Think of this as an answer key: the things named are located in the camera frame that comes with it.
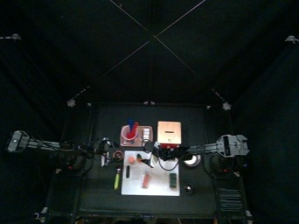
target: table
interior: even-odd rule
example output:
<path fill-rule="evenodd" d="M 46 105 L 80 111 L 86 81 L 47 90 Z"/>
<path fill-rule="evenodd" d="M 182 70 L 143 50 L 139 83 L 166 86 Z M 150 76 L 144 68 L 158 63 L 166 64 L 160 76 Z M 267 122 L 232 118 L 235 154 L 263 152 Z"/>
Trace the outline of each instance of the table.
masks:
<path fill-rule="evenodd" d="M 230 113 L 220 106 L 207 108 L 202 105 L 98 104 L 94 108 L 80 108 L 78 114 L 70 115 L 62 138 L 76 138 L 79 141 L 96 143 L 103 137 L 108 137 L 119 144 L 120 128 L 127 125 L 128 119 L 135 119 L 140 125 L 152 127 L 154 141 L 158 121 L 180 122 L 182 146 L 211 144 L 222 135 L 234 134 Z M 130 147 L 120 149 L 142 150 Z M 114 189 L 119 165 L 122 163 L 103 167 L 100 158 L 95 157 L 80 188 L 80 216 L 214 218 L 214 185 L 202 163 L 196 167 L 180 164 L 179 197 L 122 195 L 122 187 Z M 186 184 L 192 184 L 194 194 L 184 193 Z"/>

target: red object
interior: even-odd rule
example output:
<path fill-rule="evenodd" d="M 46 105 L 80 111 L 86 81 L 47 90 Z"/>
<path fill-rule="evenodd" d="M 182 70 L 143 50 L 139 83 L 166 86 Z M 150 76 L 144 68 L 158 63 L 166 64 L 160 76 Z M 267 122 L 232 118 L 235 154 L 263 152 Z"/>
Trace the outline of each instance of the red object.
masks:
<path fill-rule="evenodd" d="M 150 184 L 150 174 L 147 173 L 144 175 L 144 181 L 143 181 L 143 188 L 147 188 L 148 187 L 148 184 Z"/>
<path fill-rule="evenodd" d="M 136 136 L 136 128 L 138 128 L 138 122 L 135 122 L 135 126 L 134 128 L 131 129 L 131 131 L 127 133 L 126 137 L 128 139 L 132 139 L 135 136 Z"/>
<path fill-rule="evenodd" d="M 135 157 L 131 156 L 131 157 L 128 158 L 128 163 L 132 164 L 135 161 L 136 161 Z"/>
<path fill-rule="evenodd" d="M 160 143 L 160 147 L 164 149 L 178 148 L 180 145 L 178 143 Z"/>

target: cardboard box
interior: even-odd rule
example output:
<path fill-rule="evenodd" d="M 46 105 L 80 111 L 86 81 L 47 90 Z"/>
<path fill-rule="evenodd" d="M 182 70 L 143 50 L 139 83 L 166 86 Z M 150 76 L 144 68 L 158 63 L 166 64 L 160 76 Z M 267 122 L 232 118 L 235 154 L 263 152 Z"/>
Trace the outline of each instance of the cardboard box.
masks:
<path fill-rule="evenodd" d="M 158 122 L 158 142 L 163 148 L 176 148 L 182 144 L 182 123 Z"/>

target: white tray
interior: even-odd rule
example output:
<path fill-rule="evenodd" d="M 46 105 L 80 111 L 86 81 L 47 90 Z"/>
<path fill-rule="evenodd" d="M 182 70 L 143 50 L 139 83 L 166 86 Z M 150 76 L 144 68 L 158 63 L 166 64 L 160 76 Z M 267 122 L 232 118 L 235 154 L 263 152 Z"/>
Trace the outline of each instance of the white tray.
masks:
<path fill-rule="evenodd" d="M 124 168 L 123 168 L 123 184 L 122 184 L 122 194 L 124 195 L 159 195 L 159 196 L 180 196 L 180 179 L 179 179 L 179 165 L 175 167 L 178 160 L 163 161 L 162 166 L 166 169 L 175 169 L 172 171 L 166 171 L 159 162 L 155 164 L 155 168 L 151 168 L 144 163 L 134 164 L 128 163 L 128 158 L 136 154 L 140 154 L 143 158 L 150 159 L 151 154 L 143 151 L 126 151 L 124 156 Z M 127 166 L 130 165 L 130 178 L 127 178 Z M 143 175 L 148 172 L 151 175 L 150 185 L 143 188 Z M 176 188 L 170 187 L 170 173 L 176 173 Z"/>

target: small block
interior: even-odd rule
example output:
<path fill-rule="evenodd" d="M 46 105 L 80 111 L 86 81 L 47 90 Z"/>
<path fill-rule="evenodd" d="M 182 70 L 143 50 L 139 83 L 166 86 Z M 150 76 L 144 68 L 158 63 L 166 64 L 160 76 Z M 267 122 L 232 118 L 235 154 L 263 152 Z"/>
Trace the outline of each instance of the small block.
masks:
<path fill-rule="evenodd" d="M 170 174 L 170 177 L 171 177 L 171 179 L 175 179 L 176 180 L 176 173 L 171 173 Z"/>
<path fill-rule="evenodd" d="M 170 184 L 170 187 L 171 188 L 176 188 L 176 184 Z"/>

